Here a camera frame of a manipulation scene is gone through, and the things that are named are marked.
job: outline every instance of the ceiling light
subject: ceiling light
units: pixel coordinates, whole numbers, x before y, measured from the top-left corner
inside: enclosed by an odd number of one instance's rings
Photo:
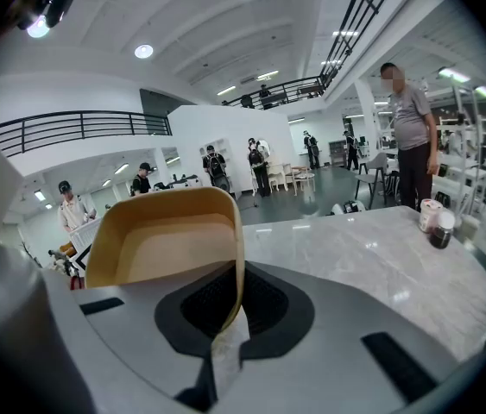
[[[336,37],[338,34],[341,34],[343,37],[355,37],[359,34],[357,31],[341,31],[340,33],[338,31],[335,31],[332,33],[333,37]]]
[[[470,78],[467,77],[466,75],[463,75],[462,73],[459,73],[457,71],[454,71],[453,69],[449,67],[443,67],[442,69],[439,70],[439,75],[442,75],[443,77],[447,78],[453,78],[459,83],[465,83],[465,81],[469,81]]]
[[[475,91],[486,97],[486,86],[478,86],[475,88]]]
[[[122,170],[124,170],[127,166],[129,166],[128,163],[123,164],[118,170],[114,172],[115,175],[118,175]]]
[[[256,81],[262,81],[264,79],[269,79],[269,77],[273,77],[277,73],[279,73],[279,71],[271,71],[271,72],[268,72],[268,73],[264,73],[263,75],[258,75],[258,77],[256,78]]]
[[[35,23],[31,25],[28,29],[28,35],[34,38],[41,38],[49,32],[45,16],[39,16]]]
[[[41,193],[41,190],[34,191],[34,195],[40,201],[45,201],[45,197],[43,196],[43,193]]]
[[[141,45],[136,49],[136,57],[138,59],[147,59],[150,57],[155,50],[150,45]]]
[[[224,95],[225,93],[229,92],[229,91],[232,91],[233,89],[235,89],[236,86],[232,86],[232,87],[228,87],[227,89],[223,89],[222,91],[218,92],[218,97],[221,97],[222,95]]]

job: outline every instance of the gray floor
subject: gray floor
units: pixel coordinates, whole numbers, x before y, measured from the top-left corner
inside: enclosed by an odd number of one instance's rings
[[[316,175],[316,191],[305,185],[304,191],[299,191],[294,196],[294,188],[289,185],[289,190],[281,186],[279,191],[274,190],[270,197],[261,198],[256,194],[245,193],[237,201],[243,225],[258,223],[275,223],[302,219],[310,216],[329,215],[332,206],[343,204],[353,200],[356,194],[357,181],[355,173],[348,172],[338,167],[322,167],[314,170]],[[364,183],[360,184],[357,199],[367,207],[369,205],[369,189]],[[394,199],[387,198],[387,205],[394,206]],[[375,194],[372,209],[384,207],[383,197]]]

